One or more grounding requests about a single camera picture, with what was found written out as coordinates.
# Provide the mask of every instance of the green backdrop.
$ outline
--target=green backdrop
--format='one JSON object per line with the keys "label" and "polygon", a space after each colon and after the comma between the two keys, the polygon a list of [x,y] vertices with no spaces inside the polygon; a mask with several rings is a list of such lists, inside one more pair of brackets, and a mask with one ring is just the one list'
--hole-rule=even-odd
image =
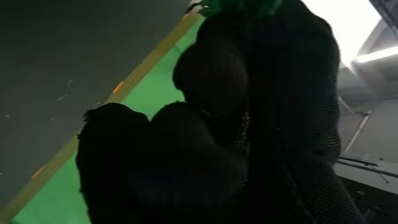
{"label": "green backdrop", "polygon": [[[190,28],[123,101],[123,104],[133,110],[144,112],[149,118],[165,104],[183,100],[181,92],[172,85],[172,69],[181,52],[195,41],[203,20]],[[89,224],[78,186],[78,171],[73,157],[18,213],[12,224]]]}

